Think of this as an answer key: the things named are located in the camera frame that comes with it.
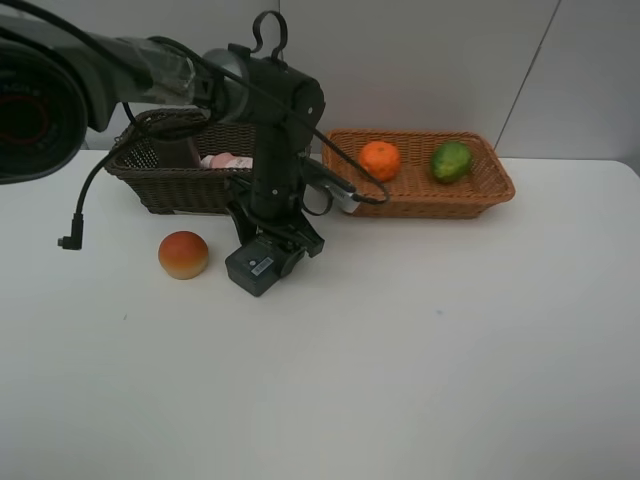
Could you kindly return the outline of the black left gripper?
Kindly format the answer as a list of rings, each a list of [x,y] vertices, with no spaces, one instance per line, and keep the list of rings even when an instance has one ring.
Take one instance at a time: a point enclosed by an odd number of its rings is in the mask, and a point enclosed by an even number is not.
[[[313,228],[300,205],[295,206],[292,213],[279,215],[275,219],[263,219],[251,210],[251,183],[248,180],[230,176],[225,180],[225,189],[230,195],[226,210],[234,222],[242,245],[259,233],[270,234],[285,243],[295,244],[282,250],[281,278],[292,273],[305,256],[305,251],[310,257],[322,252],[325,240]]]

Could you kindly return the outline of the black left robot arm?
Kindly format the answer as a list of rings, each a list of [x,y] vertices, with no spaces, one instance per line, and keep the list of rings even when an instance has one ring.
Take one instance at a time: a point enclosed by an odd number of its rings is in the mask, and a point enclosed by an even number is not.
[[[195,123],[136,124],[132,142],[177,141],[212,124],[254,130],[252,174],[232,176],[227,212],[239,248],[226,259],[236,282],[260,284],[319,254],[304,215],[304,152],[317,135],[324,93],[278,52],[240,45],[198,55],[166,37],[88,33],[42,7],[14,3],[1,20],[1,180],[38,180],[66,166],[88,130],[103,131],[117,106],[185,105]]]

